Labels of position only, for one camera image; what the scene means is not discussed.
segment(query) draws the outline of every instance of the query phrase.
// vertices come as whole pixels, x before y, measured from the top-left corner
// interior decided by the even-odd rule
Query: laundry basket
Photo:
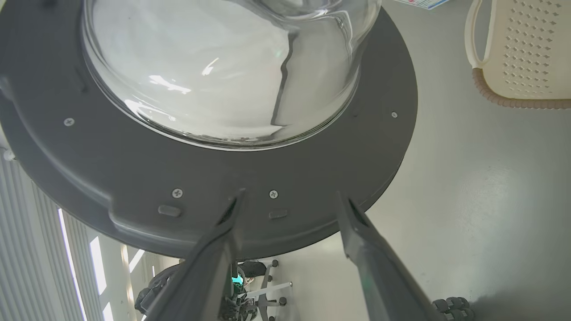
[[[476,87],[506,107],[571,108],[571,0],[493,0],[484,59],[474,44],[482,0],[473,0],[465,45]]]

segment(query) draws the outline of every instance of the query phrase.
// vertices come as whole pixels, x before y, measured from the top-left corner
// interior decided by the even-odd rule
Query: gray floor
[[[367,214],[431,299],[465,296],[479,321],[571,319],[571,111],[480,96],[464,50],[470,3],[383,2],[415,64],[419,113],[399,173]],[[295,297],[279,321],[368,319],[338,234],[279,259]]]

